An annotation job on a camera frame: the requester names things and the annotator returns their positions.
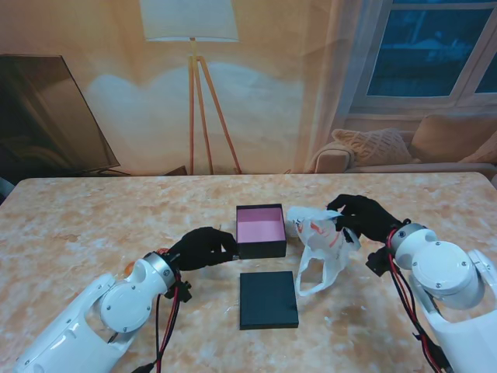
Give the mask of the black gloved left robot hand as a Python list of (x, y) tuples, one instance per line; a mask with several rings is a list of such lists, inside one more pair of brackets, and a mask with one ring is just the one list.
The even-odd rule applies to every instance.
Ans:
[(239, 258), (234, 236), (212, 227), (197, 228), (186, 233), (168, 254), (181, 271), (199, 270)]

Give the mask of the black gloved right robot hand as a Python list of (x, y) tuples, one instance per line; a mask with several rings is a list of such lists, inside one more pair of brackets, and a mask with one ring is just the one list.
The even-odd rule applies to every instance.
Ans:
[(365, 235), (375, 242), (386, 243), (391, 232), (403, 226), (378, 202), (361, 195), (340, 194), (327, 205), (327, 209), (340, 213), (335, 223), (337, 231), (347, 228), (357, 238)]

